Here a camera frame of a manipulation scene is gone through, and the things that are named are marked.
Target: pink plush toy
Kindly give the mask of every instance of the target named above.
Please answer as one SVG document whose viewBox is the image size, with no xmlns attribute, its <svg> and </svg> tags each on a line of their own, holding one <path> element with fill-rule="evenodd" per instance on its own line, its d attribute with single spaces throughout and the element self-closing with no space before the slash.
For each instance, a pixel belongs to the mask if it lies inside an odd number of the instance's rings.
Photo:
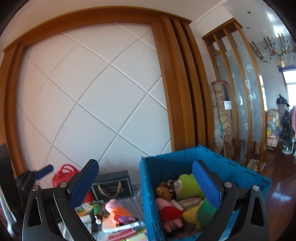
<svg viewBox="0 0 296 241">
<path fill-rule="evenodd" d="M 156 199 L 156 205 L 159 211 L 162 227 L 166 232 L 170 233 L 183 226 L 183 211 L 175 208 L 170 202 L 162 198 Z"/>
<path fill-rule="evenodd" d="M 136 220 L 135 216 L 122 207 L 122 204 L 115 199 L 107 202 L 105 208 L 110 213 L 112 221 L 116 224 L 128 224 Z"/>
</svg>

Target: red handle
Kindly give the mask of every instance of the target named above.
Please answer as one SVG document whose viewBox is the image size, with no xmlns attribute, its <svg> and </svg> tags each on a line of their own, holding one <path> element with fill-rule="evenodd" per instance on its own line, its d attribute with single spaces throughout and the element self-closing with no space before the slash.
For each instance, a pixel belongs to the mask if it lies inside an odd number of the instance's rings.
<svg viewBox="0 0 296 241">
<path fill-rule="evenodd" d="M 69 173 L 71 173 L 71 174 L 73 174 L 73 175 L 74 175 L 75 173 L 79 172 L 79 170 L 77 170 L 77 168 L 76 168 L 75 166 L 72 166 L 72 165 L 70 165 L 70 164 L 64 164 L 64 165 L 62 165 L 62 166 L 60 167 L 59 171 L 57 172 L 57 176 L 58 176 L 58 177 L 61 177 L 61 176 L 64 174 L 64 172 L 63 172 L 64 170 L 69 171 Z"/>
</svg>

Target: black gift box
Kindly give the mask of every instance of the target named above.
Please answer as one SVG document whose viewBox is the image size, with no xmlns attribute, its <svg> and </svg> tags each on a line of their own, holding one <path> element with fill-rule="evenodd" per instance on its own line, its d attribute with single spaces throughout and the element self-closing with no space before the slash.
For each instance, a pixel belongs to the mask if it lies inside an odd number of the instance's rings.
<svg viewBox="0 0 296 241">
<path fill-rule="evenodd" d="M 112 198 L 122 199 L 133 197 L 133 189 L 128 171 L 99 174 L 91 186 L 97 201 L 109 201 Z"/>
</svg>

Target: rope handle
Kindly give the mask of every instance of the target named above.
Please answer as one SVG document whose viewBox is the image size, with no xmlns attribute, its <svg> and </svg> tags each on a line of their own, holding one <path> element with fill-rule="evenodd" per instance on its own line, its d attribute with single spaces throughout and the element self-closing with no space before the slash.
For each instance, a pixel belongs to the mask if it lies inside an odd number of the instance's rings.
<svg viewBox="0 0 296 241">
<path fill-rule="evenodd" d="M 64 174 L 63 170 L 67 170 L 67 171 L 69 171 L 70 173 L 73 173 L 73 174 L 79 172 L 79 170 L 75 166 L 72 166 L 71 164 L 64 164 L 64 165 L 62 165 L 60 167 L 59 171 L 57 172 L 58 177 L 61 177 Z"/>
<path fill-rule="evenodd" d="M 99 189 L 100 193 L 101 193 L 102 195 L 106 196 L 107 198 L 114 198 L 114 197 L 117 197 L 117 195 L 118 195 L 119 192 L 120 192 L 120 189 L 121 189 L 121 182 L 118 182 L 117 193 L 116 193 L 115 195 L 113 195 L 113 196 L 109 196 L 109 195 L 107 195 L 107 194 L 102 190 L 100 184 L 98 185 L 98 189 Z"/>
</svg>

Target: wooden floor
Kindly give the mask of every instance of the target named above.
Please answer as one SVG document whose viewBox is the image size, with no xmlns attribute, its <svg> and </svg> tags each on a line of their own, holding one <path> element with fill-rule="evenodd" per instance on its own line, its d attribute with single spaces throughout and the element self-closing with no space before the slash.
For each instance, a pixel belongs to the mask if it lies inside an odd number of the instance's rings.
<svg viewBox="0 0 296 241">
<path fill-rule="evenodd" d="M 269 220 L 270 241 L 276 241 L 296 211 L 296 159 L 280 149 L 266 153 L 266 166 L 261 175 L 272 180 L 265 205 Z"/>
</svg>

